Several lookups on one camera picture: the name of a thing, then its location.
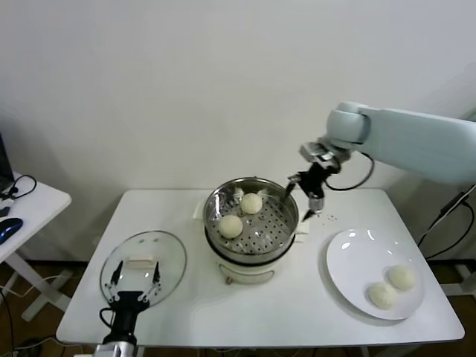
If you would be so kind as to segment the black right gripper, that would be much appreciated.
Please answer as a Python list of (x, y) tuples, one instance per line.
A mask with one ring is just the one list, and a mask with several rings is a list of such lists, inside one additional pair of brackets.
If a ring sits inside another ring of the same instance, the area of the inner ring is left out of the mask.
[(323, 167), (319, 163), (313, 163), (307, 171), (300, 171), (288, 177), (285, 197), (289, 197), (299, 184), (301, 190), (309, 198), (308, 211), (303, 216), (304, 222), (322, 211), (324, 207), (323, 185), (330, 176), (338, 174), (340, 171), (341, 168), (339, 166)]

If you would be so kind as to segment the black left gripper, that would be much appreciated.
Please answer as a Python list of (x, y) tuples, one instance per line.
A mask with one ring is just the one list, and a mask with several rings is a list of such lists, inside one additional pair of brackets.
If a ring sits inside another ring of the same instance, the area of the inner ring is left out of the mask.
[(161, 292), (161, 273), (159, 262), (156, 262), (153, 268), (142, 274), (142, 292), (118, 292), (122, 267), (121, 260), (112, 272), (109, 282), (103, 284), (103, 292), (114, 315), (111, 332), (131, 335), (135, 331), (138, 315), (147, 310), (150, 302), (153, 302)]

